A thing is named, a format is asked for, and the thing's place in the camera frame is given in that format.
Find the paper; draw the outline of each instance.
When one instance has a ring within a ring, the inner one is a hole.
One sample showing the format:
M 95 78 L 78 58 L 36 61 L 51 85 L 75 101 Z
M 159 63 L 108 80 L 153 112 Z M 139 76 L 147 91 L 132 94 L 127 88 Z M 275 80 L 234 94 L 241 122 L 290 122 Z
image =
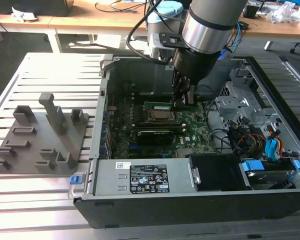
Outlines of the paper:
M 37 20 L 38 18 L 35 17 L 35 15 L 32 12 L 23 12 L 23 11 L 18 11 L 14 8 L 12 8 L 12 13 L 11 15 L 19 22 L 24 23 L 25 20 L 27 21 L 33 21 Z

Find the desk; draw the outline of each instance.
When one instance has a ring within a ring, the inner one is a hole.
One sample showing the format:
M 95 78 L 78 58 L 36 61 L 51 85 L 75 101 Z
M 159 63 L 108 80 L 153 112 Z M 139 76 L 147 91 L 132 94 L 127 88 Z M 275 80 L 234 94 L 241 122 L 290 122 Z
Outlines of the desk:
M 39 16 L 38 21 L 17 22 L 10 15 L 0 15 L 0 22 L 9 32 L 44 33 L 54 53 L 62 52 L 58 34 L 116 34 L 126 36 L 143 16 L 143 7 L 138 13 L 102 12 L 95 9 L 96 0 L 75 0 L 74 6 L 67 17 Z M 111 10 L 106 5 L 99 8 Z M 117 3 L 118 8 L 132 6 L 130 3 Z M 273 42 L 300 42 L 300 25 L 298 22 L 272 24 L 266 16 L 256 15 L 255 19 L 240 18 L 249 24 L 244 38 L 255 41 L 269 41 L 265 47 L 268 50 Z M 146 36 L 146 27 L 142 24 L 135 33 Z

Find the motherboard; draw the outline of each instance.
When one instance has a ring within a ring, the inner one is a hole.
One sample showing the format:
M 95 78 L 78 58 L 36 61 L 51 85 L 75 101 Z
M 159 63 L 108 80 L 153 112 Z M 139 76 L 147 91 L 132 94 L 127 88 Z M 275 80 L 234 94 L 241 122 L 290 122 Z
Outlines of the motherboard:
M 104 159 L 185 158 L 216 152 L 201 104 L 173 111 L 169 102 L 136 104 L 123 98 L 107 111 Z

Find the slotted metal platform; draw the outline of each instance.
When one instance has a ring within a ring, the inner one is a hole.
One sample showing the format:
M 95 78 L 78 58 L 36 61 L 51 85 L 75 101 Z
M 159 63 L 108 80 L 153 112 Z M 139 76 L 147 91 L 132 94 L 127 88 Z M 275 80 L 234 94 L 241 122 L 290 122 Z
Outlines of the slotted metal platform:
M 15 107 L 29 105 L 36 112 L 44 112 L 38 98 L 41 92 L 51 92 L 55 96 L 55 105 L 61 106 L 63 112 L 82 108 L 89 114 L 77 170 L 85 171 L 103 57 L 97 54 L 28 53 L 0 97 L 0 144 L 14 122 Z M 73 206 L 72 200 L 68 200 L 69 187 L 69 176 L 64 175 L 0 174 L 0 239 L 240 240 L 262 237 L 300 240 L 300 211 L 279 220 L 93 229 Z M 77 191 L 82 189 L 82 185 L 76 187 Z M 155 210 L 165 214 L 166 207 L 158 206 Z
M 300 121 L 300 74 L 288 62 L 277 58 L 255 58 Z M 267 107 L 271 107 L 262 90 L 258 89 Z

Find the white sticker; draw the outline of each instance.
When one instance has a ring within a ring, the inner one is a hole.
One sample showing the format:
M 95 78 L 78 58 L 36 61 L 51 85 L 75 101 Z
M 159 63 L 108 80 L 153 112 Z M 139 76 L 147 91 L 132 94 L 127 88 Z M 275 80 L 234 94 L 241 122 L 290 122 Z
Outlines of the white sticker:
M 296 6 L 296 4 L 294 2 L 291 2 L 291 1 L 285 1 L 284 2 L 286 6 L 288 6 L 289 8 L 294 8 Z
M 165 70 L 166 71 L 173 71 L 174 70 L 174 66 L 165 66 Z
M 115 169 L 130 169 L 130 166 L 131 166 L 131 162 L 129 161 L 123 161 L 123 162 L 117 161 L 115 163 Z
M 170 106 L 154 106 L 153 109 L 156 110 L 170 110 Z

